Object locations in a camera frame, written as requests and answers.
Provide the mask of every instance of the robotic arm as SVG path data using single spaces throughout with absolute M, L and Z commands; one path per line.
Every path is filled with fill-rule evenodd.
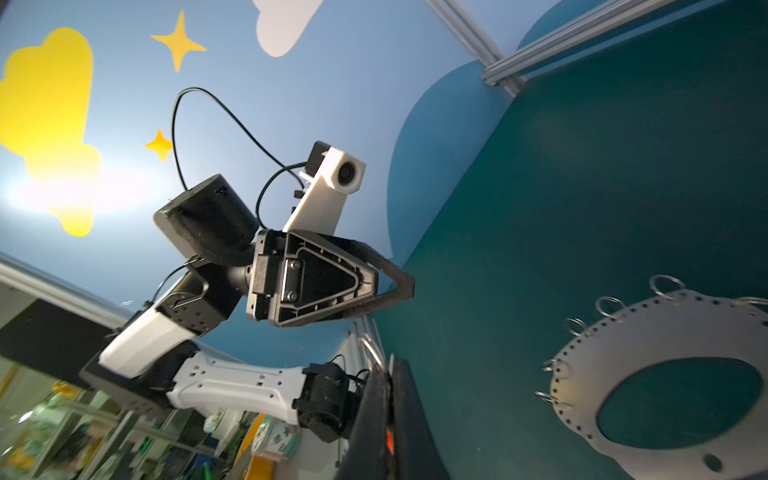
M 371 247 L 333 233 L 366 165 L 317 142 L 300 173 L 310 185 L 282 231 L 263 229 L 230 185 L 215 175 L 154 215 L 189 260 L 188 272 L 147 305 L 81 376 L 150 417 L 170 409 L 232 407 L 349 437 L 360 396 L 335 363 L 271 369 L 213 358 L 191 341 L 247 298 L 247 315 L 275 326 L 357 318 L 413 296 L 414 280 Z M 379 274 L 397 284 L 378 295 Z

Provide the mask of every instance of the black hole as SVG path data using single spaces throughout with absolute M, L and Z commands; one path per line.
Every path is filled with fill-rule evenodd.
M 723 471 L 723 463 L 715 455 L 707 453 L 702 460 L 709 470 L 716 473 Z
M 355 179 L 355 165 L 352 162 L 346 162 L 339 167 L 339 184 L 349 185 Z

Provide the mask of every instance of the white cloud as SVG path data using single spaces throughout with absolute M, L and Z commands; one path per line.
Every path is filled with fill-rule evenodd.
M 256 37 L 264 51 L 282 57 L 299 41 L 323 0 L 253 0 L 259 9 Z

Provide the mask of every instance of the metal plate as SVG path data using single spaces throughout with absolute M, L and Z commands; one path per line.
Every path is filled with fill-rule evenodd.
M 739 478 L 768 468 L 768 399 L 724 434 L 685 449 L 649 450 L 605 438 L 597 417 L 606 398 L 626 378 L 675 359 L 742 360 L 768 379 L 768 314 L 751 305 L 693 290 L 635 303 L 589 326 L 554 358 L 550 395 L 554 413 L 598 452 L 615 459 L 637 480 Z M 715 455 L 720 473 L 703 461 Z

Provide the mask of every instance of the cloud decal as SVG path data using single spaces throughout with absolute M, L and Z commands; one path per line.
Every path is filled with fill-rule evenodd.
M 24 158 L 30 179 L 49 192 L 46 210 L 76 237 L 91 231 L 101 154 L 83 143 L 93 53 L 71 28 L 39 47 L 13 52 L 0 80 L 0 144 Z
M 270 56 L 282 57 L 299 41 L 323 0 L 253 0 L 259 9 L 256 37 Z

